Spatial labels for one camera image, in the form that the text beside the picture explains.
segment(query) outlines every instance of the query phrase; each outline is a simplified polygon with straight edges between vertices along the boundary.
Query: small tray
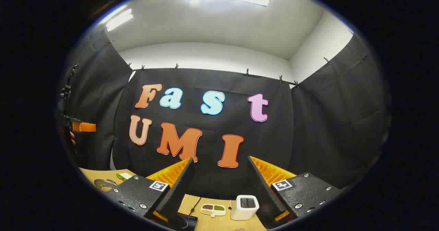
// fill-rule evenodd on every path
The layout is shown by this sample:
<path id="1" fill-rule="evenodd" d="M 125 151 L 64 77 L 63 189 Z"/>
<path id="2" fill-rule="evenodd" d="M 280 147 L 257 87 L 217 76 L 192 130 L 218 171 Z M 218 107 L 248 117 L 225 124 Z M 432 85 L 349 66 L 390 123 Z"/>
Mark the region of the small tray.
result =
<path id="1" fill-rule="evenodd" d="M 224 216 L 226 214 L 226 207 L 224 205 L 203 204 L 200 212 L 210 217 Z"/>

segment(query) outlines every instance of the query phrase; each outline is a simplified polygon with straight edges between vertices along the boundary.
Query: black cable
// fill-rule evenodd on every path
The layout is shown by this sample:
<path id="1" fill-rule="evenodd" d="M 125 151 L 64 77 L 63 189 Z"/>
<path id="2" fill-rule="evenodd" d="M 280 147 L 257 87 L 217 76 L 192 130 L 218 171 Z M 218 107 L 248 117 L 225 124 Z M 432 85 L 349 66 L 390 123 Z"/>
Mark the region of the black cable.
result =
<path id="1" fill-rule="evenodd" d="M 189 213 L 189 215 L 191 215 L 192 214 L 192 212 L 194 212 L 195 211 L 195 207 L 197 206 L 197 204 L 200 202 L 200 200 L 201 200 L 201 197 L 200 197 L 200 199 L 197 201 L 197 203 L 193 206 L 193 208 L 191 209 L 191 212 Z"/>
<path id="2" fill-rule="evenodd" d="M 186 226 L 184 228 L 187 228 L 189 226 L 188 220 L 186 220 L 184 217 L 180 216 L 181 218 L 183 218 L 183 220 L 186 221 Z"/>

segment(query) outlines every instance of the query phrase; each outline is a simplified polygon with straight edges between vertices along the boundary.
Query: table surface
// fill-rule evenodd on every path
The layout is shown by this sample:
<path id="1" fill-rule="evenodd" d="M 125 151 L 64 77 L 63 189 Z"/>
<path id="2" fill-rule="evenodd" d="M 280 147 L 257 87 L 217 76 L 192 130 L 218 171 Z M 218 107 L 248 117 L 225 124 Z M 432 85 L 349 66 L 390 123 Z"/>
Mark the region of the table surface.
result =
<path id="1" fill-rule="evenodd" d="M 112 180 L 116 182 L 116 184 L 120 184 L 121 181 L 116 173 L 129 173 L 130 175 L 135 175 L 130 170 L 110 170 L 110 171 L 96 171 L 96 170 L 86 170 L 80 168 L 83 174 L 89 179 L 93 184 L 94 180 L 102 179 L 102 180 Z M 186 194 L 183 198 L 180 208 L 178 212 L 182 214 L 189 215 L 191 209 L 195 206 L 200 197 L 192 196 Z M 217 204 L 223 205 L 226 207 L 226 215 L 224 216 L 215 216 L 210 217 L 210 215 L 205 215 L 200 212 L 201 206 L 203 204 Z M 232 206 L 235 205 L 235 200 L 232 200 Z M 195 207 L 195 211 L 192 212 L 192 216 L 198 217 L 197 225 L 195 227 L 195 231 L 235 231 L 237 229 L 244 229 L 246 231 L 266 231 L 265 227 L 259 221 L 258 217 L 254 215 L 250 220 L 232 220 L 230 218 L 229 209 L 229 200 L 219 200 L 219 199 L 211 199 L 211 198 L 201 198 L 197 206 Z"/>

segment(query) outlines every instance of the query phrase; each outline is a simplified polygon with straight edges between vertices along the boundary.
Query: black fabric backdrop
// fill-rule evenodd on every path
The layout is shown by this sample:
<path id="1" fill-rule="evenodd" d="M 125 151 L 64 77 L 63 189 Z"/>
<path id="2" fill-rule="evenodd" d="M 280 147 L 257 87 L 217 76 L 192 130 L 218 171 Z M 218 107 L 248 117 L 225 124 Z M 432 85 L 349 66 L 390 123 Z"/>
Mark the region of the black fabric backdrop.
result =
<path id="1" fill-rule="evenodd" d="M 142 86 L 162 84 L 163 89 L 148 101 L 146 108 L 135 108 Z M 181 106 L 178 109 L 160 106 L 165 90 L 173 87 L 182 89 Z M 223 110 L 218 115 L 204 115 L 200 111 L 203 94 L 209 90 L 223 92 L 226 96 Z M 247 98 L 258 93 L 268 100 L 263 113 L 268 120 L 258 123 L 250 116 L 251 103 Z M 293 113 L 290 87 L 287 82 L 265 77 L 246 77 L 241 73 L 172 68 L 137 70 L 127 84 L 116 112 L 116 140 L 113 160 L 116 169 L 128 168 L 148 176 L 162 168 L 179 162 L 178 156 L 163 155 L 156 151 L 162 137 L 162 122 L 172 123 L 179 137 L 187 128 L 202 131 L 196 147 L 198 162 L 195 176 L 188 194 L 208 198 L 235 198 L 243 194 L 247 186 L 247 156 L 288 168 L 291 157 Z M 129 138 L 130 116 L 152 120 L 144 145 L 136 145 Z M 140 137 L 143 124 L 138 123 Z M 244 138 L 240 144 L 237 168 L 223 168 L 217 165 L 224 150 L 225 134 Z"/>
<path id="2" fill-rule="evenodd" d="M 114 115 L 133 72 L 109 42 L 105 30 L 97 27 L 66 59 L 68 69 L 79 64 L 70 80 L 67 115 L 96 124 L 96 132 L 75 134 L 75 160 L 79 167 L 90 170 L 110 170 Z"/>
<path id="3" fill-rule="evenodd" d="M 390 91 L 354 35 L 333 59 L 291 90 L 294 140 L 289 170 L 342 188 L 362 178 L 389 131 Z"/>

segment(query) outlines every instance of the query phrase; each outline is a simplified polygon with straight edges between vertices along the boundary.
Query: pink letter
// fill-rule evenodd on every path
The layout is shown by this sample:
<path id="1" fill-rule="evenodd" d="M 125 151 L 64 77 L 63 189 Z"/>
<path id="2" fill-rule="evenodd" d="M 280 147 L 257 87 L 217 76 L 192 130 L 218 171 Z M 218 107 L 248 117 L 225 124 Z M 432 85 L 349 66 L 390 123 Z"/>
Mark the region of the pink letter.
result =
<path id="1" fill-rule="evenodd" d="M 262 94 L 252 95 L 247 99 L 251 102 L 250 116 L 256 122 L 264 122 L 268 115 L 262 114 L 262 105 L 268 106 L 268 101 L 262 98 Z"/>

